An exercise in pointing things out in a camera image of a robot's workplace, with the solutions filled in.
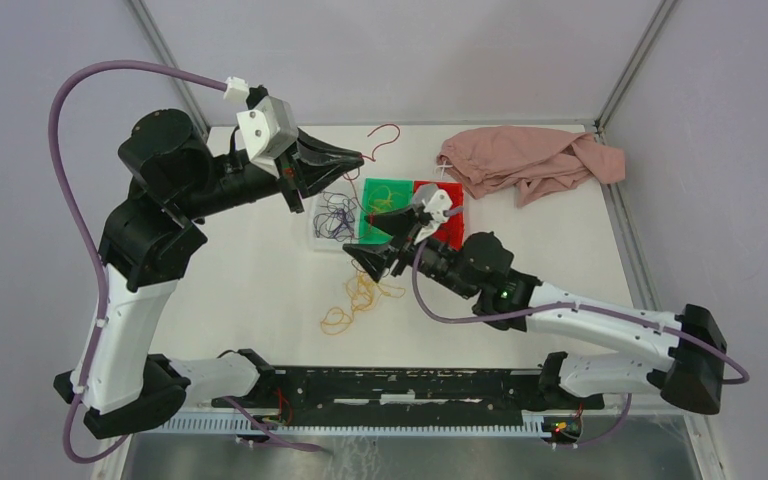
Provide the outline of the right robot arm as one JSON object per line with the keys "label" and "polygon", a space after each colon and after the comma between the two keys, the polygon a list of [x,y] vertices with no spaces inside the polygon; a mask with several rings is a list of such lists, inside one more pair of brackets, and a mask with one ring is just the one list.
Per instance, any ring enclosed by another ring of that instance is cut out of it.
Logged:
{"label": "right robot arm", "polygon": [[562,408],[574,398],[602,394],[659,395],[669,405],[701,415],[721,410],[727,342],[712,313],[688,304],[679,313],[635,310],[596,301],[515,270],[514,255],[492,232],[469,235],[460,248],[425,236],[435,219],[421,207],[382,215],[390,239],[343,245],[374,281],[409,268],[450,292],[473,300],[468,317],[444,317],[424,300],[423,312],[440,323],[484,323],[501,331],[569,337],[605,353],[547,356],[537,382],[540,400]]}

